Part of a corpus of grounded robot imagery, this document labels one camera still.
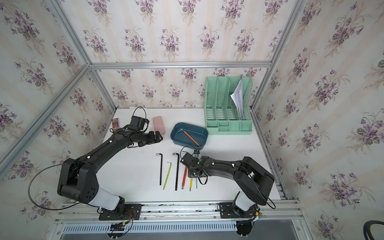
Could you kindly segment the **red handled hex key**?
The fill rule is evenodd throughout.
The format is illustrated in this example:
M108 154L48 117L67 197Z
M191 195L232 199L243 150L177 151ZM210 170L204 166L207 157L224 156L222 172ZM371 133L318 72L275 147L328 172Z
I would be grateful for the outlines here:
M188 168L185 167L185 169L184 169L184 174L183 174L183 180L182 180L182 190L183 190L184 187L185 187L186 178L187 178L187 172L188 172Z

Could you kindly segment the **yellow handled hex key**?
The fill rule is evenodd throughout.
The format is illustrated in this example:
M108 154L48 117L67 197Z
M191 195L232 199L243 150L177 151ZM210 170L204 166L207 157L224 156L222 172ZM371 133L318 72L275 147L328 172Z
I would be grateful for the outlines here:
M192 186L193 186L193 179L191 178L190 179L190 186L189 186L189 191L190 192L192 191Z

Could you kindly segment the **orange handled hex key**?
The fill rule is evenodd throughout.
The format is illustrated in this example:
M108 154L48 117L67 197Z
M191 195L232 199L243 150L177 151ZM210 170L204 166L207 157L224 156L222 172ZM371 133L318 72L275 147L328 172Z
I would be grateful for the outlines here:
M178 133L184 133L190 140L192 140L198 147L200 147L200 144L190 134L188 134L184 129L178 130Z

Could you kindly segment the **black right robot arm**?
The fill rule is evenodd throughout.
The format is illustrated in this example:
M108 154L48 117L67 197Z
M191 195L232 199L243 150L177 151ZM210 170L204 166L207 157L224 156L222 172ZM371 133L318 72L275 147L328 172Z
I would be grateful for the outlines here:
M275 177L250 157L238 161L216 160L208 156L196 158L186 153L181 159L189 177L221 177L233 180L241 191L235 199L235 208L245 212L254 205L266 206Z

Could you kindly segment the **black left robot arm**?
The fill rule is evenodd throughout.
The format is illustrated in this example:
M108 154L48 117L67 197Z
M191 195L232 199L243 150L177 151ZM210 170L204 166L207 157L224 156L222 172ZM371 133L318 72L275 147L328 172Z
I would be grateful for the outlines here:
M142 133L124 128L118 129L91 152L75 160L69 158L63 162L58 195L121 215L125 212L124 198L99 187L97 172L118 152L134 143L137 143L138 147L144 147L162 140L163 137L158 131Z

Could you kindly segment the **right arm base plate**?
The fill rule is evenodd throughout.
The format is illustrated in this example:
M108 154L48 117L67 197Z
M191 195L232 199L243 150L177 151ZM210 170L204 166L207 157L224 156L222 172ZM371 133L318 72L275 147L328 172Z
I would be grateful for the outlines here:
M244 211L234 203L224 202L217 204L217 211L219 212L221 219L251 219L259 215L260 208L255 204Z

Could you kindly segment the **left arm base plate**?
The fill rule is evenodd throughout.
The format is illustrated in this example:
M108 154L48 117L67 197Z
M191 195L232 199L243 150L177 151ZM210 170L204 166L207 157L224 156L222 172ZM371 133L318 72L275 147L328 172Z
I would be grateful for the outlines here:
M123 221L140 218L142 210L141 204L125 204L125 206L117 206L115 210L102 209L99 215L99 221Z

